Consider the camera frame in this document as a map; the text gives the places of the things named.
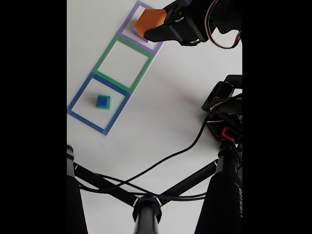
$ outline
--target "blue tape frame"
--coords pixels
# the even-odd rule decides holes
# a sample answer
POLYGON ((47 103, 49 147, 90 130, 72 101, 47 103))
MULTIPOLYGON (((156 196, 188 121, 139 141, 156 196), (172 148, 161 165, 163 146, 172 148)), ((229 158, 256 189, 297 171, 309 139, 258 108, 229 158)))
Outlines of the blue tape frame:
POLYGON ((72 102, 69 104, 69 106, 67 108, 67 113, 70 114, 71 116, 75 117, 76 119, 80 120, 81 122, 87 124, 91 128, 99 131, 100 133, 102 133, 104 135, 107 135, 108 132, 111 130, 113 124, 115 123, 116 119, 118 118, 119 114, 121 113, 122 109, 124 108, 124 106, 128 102, 130 96, 131 95, 129 93, 127 93, 126 91, 120 89, 118 86, 116 86, 116 85, 114 85, 114 84, 104 80, 103 78, 99 77, 98 75, 96 75, 94 73, 90 73, 90 75, 88 76, 86 81, 83 83, 82 87, 79 89, 79 91, 75 95, 75 97, 72 100, 72 102), (112 117, 111 121, 108 123, 106 129, 98 127, 94 123, 90 122, 89 120, 85 119, 84 117, 82 117, 82 116, 80 116, 77 113, 72 111, 72 108, 76 104, 77 100, 79 99, 79 97, 81 96, 81 94, 83 93, 83 91, 85 90, 87 85, 89 84, 90 80, 93 79, 93 78, 96 79, 97 81, 101 82, 102 84, 107 85, 108 87, 114 89, 115 91, 117 91, 117 92, 119 92, 119 93, 121 93, 122 95, 125 96, 125 98, 123 99, 122 103, 120 104, 120 106, 116 110, 114 116, 112 117))

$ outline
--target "white surface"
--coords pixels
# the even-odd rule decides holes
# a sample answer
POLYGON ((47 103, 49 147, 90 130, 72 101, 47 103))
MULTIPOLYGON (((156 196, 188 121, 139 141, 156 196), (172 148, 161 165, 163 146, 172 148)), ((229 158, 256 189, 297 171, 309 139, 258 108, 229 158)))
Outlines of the white surface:
MULTIPOLYGON (((73 99, 109 42, 133 8, 135 0, 67 0, 67 105, 73 99)), ((171 0, 145 0, 163 8, 171 0)), ((231 44, 236 32, 213 37, 231 44)), ((107 136, 67 115, 67 143, 75 161, 95 173, 129 179, 164 157, 188 147, 205 113, 201 106, 229 74, 242 74, 242 45, 222 50, 209 41, 182 47, 164 42, 140 85, 107 136)), ((197 145, 133 181, 162 193, 217 158, 219 144, 205 129, 197 145)), ((186 195, 207 191, 205 180, 186 195)), ((128 191, 135 191, 127 186, 128 191)), ((133 209, 110 195, 82 191, 89 234, 130 234, 133 209)), ((170 202, 162 207, 160 234, 194 233, 202 201, 170 202)))
POLYGON ((140 44, 145 45, 146 47, 154 50, 158 43, 155 43, 152 41, 145 42, 142 39, 140 39, 138 36, 134 35, 134 33, 133 33, 133 29, 135 27, 135 24, 138 21, 138 19, 141 17, 141 15, 143 14, 144 10, 145 10, 145 8, 143 6, 138 7, 136 12, 133 14, 130 22, 127 24, 125 29, 122 31, 122 34, 125 36, 128 36, 131 39, 139 42, 140 44))
POLYGON ((98 71, 131 88, 148 57, 116 41, 98 71))
POLYGON ((98 127, 105 129, 124 98, 124 95, 114 89, 96 79, 91 79, 74 105, 72 111, 94 123, 98 127), (98 95, 111 97, 112 102, 110 110, 101 110, 97 108, 98 95))

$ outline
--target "orange block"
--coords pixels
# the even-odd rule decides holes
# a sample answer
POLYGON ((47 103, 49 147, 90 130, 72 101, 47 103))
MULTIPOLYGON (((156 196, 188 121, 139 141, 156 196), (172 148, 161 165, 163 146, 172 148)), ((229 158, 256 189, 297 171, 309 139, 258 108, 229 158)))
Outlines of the orange block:
POLYGON ((145 11, 135 24, 136 31, 141 37, 143 37, 146 31, 163 25, 166 16, 167 12, 165 9, 145 9, 145 11))

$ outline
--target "green square outline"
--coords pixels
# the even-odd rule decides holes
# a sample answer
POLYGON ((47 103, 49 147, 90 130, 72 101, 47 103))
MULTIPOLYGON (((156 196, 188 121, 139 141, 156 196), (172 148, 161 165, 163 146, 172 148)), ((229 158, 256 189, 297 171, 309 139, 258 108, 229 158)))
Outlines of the green square outline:
POLYGON ((147 52, 146 50, 132 44, 131 42, 125 40, 124 38, 121 38, 119 36, 114 36, 114 38, 112 39, 112 41, 109 43, 109 45, 107 46, 106 50, 104 51, 103 55, 101 56, 101 58, 97 61, 96 65, 94 66, 92 72, 95 73, 96 75, 98 75, 99 77, 101 77, 102 79, 107 80, 108 82, 111 82, 112 84, 118 86, 120 89, 126 91, 129 94, 132 94, 134 92, 134 90, 137 88, 138 84, 140 83, 140 81, 142 80, 144 74, 146 73, 147 69, 149 68, 149 66, 151 65, 153 59, 154 59, 155 55, 147 52), (115 45, 116 41, 119 41, 121 43, 123 43, 124 45, 138 51, 139 53, 145 55, 148 60, 146 61, 146 63, 143 65, 141 71, 139 72, 138 76, 136 77, 133 85, 131 86, 131 88, 128 88, 127 86, 119 83, 118 81, 110 78, 109 76, 101 73, 98 71, 98 68, 101 66, 101 64, 103 63, 103 61, 106 59, 107 55, 109 54, 109 52, 111 51, 111 49, 113 48, 113 46, 115 45))

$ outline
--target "blue block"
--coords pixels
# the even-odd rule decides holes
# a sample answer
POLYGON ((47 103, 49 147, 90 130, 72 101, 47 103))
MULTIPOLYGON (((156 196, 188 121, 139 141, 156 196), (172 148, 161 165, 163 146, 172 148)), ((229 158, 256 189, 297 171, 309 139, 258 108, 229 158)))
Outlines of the blue block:
POLYGON ((97 107, 100 109, 110 109, 110 96, 98 95, 97 107))

